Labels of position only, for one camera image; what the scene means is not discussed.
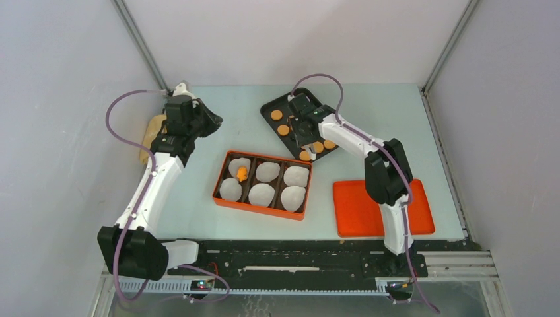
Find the black cookie tray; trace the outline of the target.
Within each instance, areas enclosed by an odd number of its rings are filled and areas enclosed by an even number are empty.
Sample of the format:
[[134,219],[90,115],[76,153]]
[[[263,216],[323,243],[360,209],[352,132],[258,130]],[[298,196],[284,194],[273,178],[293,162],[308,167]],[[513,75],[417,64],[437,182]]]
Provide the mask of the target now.
[[295,90],[295,99],[293,100],[294,106],[290,106],[288,97],[289,93],[264,104],[260,108],[260,113],[295,159],[304,162],[312,162],[310,156],[306,154],[305,148],[297,145],[296,134],[292,126],[292,122],[295,121],[295,115],[292,113],[292,109],[304,112],[304,114],[311,114],[317,109],[326,110],[327,113],[330,114],[334,113],[334,109],[323,105],[306,88],[297,88]]

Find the round orange cookie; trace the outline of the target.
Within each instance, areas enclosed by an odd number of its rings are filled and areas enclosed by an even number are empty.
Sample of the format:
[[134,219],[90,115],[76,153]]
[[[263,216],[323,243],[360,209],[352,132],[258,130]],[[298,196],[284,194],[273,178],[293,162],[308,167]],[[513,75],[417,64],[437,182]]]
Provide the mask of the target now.
[[334,142],[332,142],[330,140],[325,140],[323,142],[323,145],[324,145],[324,148],[327,149],[327,150],[332,150],[337,146]]
[[304,161],[304,162],[310,162],[311,161],[310,155],[306,151],[301,151],[299,153],[298,157],[301,161]]
[[283,113],[282,113],[282,111],[280,111],[280,110],[273,110],[273,111],[270,113],[270,118],[271,118],[273,121],[279,121],[279,120],[281,120],[281,119],[283,118]]
[[288,134],[290,134],[290,131],[291,131],[291,129],[290,129],[290,127],[287,126],[287,125],[280,125],[280,126],[277,128],[277,133],[278,133],[280,136],[282,136],[282,137],[283,137],[283,136],[287,136]]
[[319,141],[314,142],[314,143],[313,143],[313,149],[314,149],[314,152],[315,152],[316,154],[320,154],[320,153],[322,153],[322,152],[324,151],[324,145],[323,145],[322,142],[319,142]]

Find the orange compartment box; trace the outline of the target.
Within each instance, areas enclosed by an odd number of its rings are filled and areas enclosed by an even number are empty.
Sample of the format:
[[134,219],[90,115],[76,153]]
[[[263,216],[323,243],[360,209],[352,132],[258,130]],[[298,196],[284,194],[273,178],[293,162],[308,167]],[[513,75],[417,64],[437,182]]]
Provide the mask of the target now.
[[301,221],[311,177],[309,162],[230,150],[212,198],[221,207]]

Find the orange fish cookie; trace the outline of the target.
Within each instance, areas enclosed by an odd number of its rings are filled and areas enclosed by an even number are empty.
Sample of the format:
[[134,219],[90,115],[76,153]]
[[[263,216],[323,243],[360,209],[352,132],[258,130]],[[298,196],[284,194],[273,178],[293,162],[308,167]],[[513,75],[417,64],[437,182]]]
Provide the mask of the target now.
[[245,166],[241,166],[238,168],[236,173],[236,178],[239,182],[243,182],[248,179],[248,169]]

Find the metal tongs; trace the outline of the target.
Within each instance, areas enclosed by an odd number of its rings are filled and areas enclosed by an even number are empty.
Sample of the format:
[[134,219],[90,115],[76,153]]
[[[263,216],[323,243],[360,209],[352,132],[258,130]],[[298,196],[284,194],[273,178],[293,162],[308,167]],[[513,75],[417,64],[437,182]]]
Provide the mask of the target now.
[[310,160],[316,160],[316,148],[314,146],[313,143],[309,144],[309,145],[305,145],[304,146],[306,152],[308,153],[308,156],[310,157]]

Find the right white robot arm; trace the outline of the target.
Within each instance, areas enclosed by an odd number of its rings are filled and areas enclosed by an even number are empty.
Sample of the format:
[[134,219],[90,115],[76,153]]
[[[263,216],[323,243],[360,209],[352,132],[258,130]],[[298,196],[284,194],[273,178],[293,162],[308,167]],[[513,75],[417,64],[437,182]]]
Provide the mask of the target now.
[[315,143],[323,139],[364,162],[365,189],[381,210],[384,246],[391,253],[384,258],[385,270],[403,275],[411,266],[409,252],[413,239],[409,228],[408,206],[413,201],[412,175],[402,144],[397,139],[377,139],[339,115],[330,106],[317,107],[304,94],[289,94],[292,113],[289,124],[296,144],[311,160],[318,154]]

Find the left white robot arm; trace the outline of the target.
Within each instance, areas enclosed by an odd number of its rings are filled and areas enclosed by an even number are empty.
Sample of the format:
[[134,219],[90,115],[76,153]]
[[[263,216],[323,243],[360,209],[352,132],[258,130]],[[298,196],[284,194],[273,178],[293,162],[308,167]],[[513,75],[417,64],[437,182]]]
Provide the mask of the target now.
[[133,197],[115,224],[103,226],[97,235],[114,277],[158,281],[174,267],[183,265],[191,274],[201,275],[209,266],[198,243],[161,242],[156,231],[172,185],[194,152],[196,140],[216,132],[223,119],[190,92],[184,81],[168,92],[164,113],[166,119],[151,144],[136,145],[149,157]]

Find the tan cloth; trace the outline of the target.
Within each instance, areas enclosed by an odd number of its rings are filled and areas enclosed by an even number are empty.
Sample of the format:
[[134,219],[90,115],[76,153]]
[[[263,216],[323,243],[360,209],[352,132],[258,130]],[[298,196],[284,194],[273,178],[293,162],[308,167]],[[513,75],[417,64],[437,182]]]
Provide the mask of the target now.
[[142,141],[142,146],[150,149],[152,142],[155,140],[156,136],[160,133],[166,134],[166,128],[164,127],[164,121],[167,119],[166,114],[159,114],[152,117],[148,123],[145,130],[145,134]]

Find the white paper cup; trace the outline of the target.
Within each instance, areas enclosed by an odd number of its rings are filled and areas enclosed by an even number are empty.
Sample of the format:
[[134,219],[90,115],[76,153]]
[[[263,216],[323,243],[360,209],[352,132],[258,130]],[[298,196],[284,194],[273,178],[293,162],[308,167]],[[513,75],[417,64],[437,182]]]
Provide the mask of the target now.
[[221,183],[219,195],[223,200],[238,201],[242,197],[242,186],[236,178],[226,178]]
[[275,189],[266,183],[259,183],[251,187],[248,201],[251,205],[269,207],[275,197]]
[[307,187],[310,171],[301,166],[288,167],[283,175],[283,181],[287,186]]
[[286,211],[297,211],[304,202],[306,189],[300,186],[288,186],[281,193],[281,203]]
[[259,182],[268,183],[275,180],[280,171],[280,165],[276,162],[263,162],[256,168],[256,179]]
[[249,175],[250,163],[251,163],[251,160],[248,159],[248,158],[234,158],[229,163],[228,170],[229,170],[230,174],[234,178],[236,178],[236,173],[237,173],[238,168],[241,167],[241,166],[245,166],[248,169],[248,175]]

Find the orange box lid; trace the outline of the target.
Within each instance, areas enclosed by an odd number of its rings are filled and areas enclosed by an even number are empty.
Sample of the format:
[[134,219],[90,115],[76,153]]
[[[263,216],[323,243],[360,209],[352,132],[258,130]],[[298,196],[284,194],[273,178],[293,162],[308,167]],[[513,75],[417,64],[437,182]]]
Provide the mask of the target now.
[[[422,182],[411,182],[414,200],[408,208],[410,231],[428,235],[436,231],[429,202]],[[384,236],[379,205],[371,200],[363,180],[344,180],[333,184],[333,204],[338,235],[342,238]]]

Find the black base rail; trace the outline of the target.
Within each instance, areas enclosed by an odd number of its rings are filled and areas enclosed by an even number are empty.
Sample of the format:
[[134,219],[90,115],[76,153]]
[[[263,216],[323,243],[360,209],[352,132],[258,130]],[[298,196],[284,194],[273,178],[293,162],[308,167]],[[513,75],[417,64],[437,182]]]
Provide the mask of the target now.
[[427,277],[421,254],[394,258],[380,240],[202,240],[195,267],[236,291],[374,291]]

